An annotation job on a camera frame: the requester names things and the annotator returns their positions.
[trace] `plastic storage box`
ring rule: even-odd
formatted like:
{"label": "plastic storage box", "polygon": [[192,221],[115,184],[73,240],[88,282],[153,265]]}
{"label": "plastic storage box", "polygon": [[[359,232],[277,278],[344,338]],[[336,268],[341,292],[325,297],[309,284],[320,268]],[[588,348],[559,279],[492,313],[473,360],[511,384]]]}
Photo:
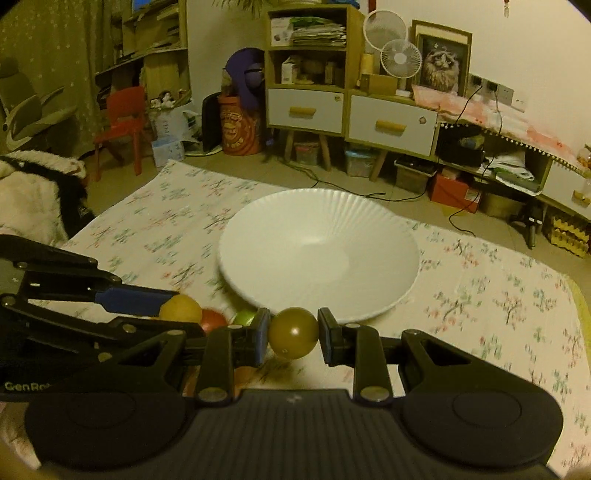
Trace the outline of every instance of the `plastic storage box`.
{"label": "plastic storage box", "polygon": [[295,160],[304,165],[318,165],[318,150],[320,144],[318,142],[296,142]]}
{"label": "plastic storage box", "polygon": [[368,178],[378,153],[375,150],[345,150],[347,175]]}
{"label": "plastic storage box", "polygon": [[427,190],[427,182],[437,172],[437,166],[427,160],[402,157],[394,161],[396,165],[396,186],[416,194]]}
{"label": "plastic storage box", "polygon": [[175,137],[164,137],[152,142],[154,164],[157,168],[164,167],[169,160],[183,160],[183,142]]}
{"label": "plastic storage box", "polygon": [[512,215],[519,214],[523,205],[522,202],[518,202],[517,200],[495,193],[485,192],[482,195],[478,209],[490,217],[509,220]]}

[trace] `orange container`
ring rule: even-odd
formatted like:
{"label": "orange container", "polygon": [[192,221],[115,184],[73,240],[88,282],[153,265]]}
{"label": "orange container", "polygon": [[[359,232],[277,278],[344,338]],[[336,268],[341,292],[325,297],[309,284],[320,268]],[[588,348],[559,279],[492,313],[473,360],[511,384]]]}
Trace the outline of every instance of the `orange container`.
{"label": "orange container", "polygon": [[228,155],[243,157],[262,150],[261,114],[258,111],[246,111],[240,106],[240,98],[220,95],[222,120],[222,148]]}
{"label": "orange container", "polygon": [[430,199],[432,202],[475,213],[481,195],[481,192],[471,189],[467,183],[447,179],[438,173],[435,176]]}

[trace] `white wall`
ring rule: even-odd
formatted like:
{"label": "white wall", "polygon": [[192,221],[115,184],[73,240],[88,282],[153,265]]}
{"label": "white wall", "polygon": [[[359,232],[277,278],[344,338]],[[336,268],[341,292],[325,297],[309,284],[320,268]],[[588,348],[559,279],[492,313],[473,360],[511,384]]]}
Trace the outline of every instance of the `white wall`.
{"label": "white wall", "polygon": [[413,18],[472,33],[470,72],[526,90],[526,116],[575,150],[591,142],[591,22],[568,0],[377,0]]}
{"label": "white wall", "polygon": [[213,0],[187,0],[187,40],[193,103],[201,111],[203,99],[219,92],[222,69],[241,48],[264,48],[263,17],[212,5]]}

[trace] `floral tablecloth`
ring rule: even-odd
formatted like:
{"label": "floral tablecloth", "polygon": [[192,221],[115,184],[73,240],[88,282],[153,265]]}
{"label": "floral tablecloth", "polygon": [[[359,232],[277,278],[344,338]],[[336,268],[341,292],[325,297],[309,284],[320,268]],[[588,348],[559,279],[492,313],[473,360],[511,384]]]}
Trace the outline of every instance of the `floral tablecloth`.
{"label": "floral tablecloth", "polygon": [[[246,304],[220,277],[218,240],[238,210],[280,190],[170,162],[65,248],[98,259],[99,268],[127,283],[179,290],[232,318]],[[564,475],[580,462],[591,463],[591,377],[567,278],[481,239],[404,218],[401,224],[418,243],[420,273],[409,295],[369,324],[382,336],[421,329],[545,388],[564,414],[550,466]],[[93,304],[52,308],[95,322],[114,317]],[[351,390],[352,374],[347,367],[326,367],[317,346],[290,363],[268,355],[250,383]],[[402,395],[394,367],[391,378]]]}

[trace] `wooden drawer handle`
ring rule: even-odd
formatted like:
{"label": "wooden drawer handle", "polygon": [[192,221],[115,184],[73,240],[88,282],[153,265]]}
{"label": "wooden drawer handle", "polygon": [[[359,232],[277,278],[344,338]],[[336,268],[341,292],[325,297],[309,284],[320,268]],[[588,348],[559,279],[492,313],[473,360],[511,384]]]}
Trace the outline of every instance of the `wooden drawer handle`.
{"label": "wooden drawer handle", "polygon": [[315,108],[305,106],[293,106],[290,108],[290,115],[314,116]]}
{"label": "wooden drawer handle", "polygon": [[395,124],[393,122],[387,122],[386,120],[377,120],[375,128],[376,130],[387,130],[393,134],[401,134],[406,130],[406,125]]}
{"label": "wooden drawer handle", "polygon": [[583,195],[582,192],[577,192],[576,190],[573,192],[573,197],[584,204],[586,207],[591,205],[591,197],[586,197]]}

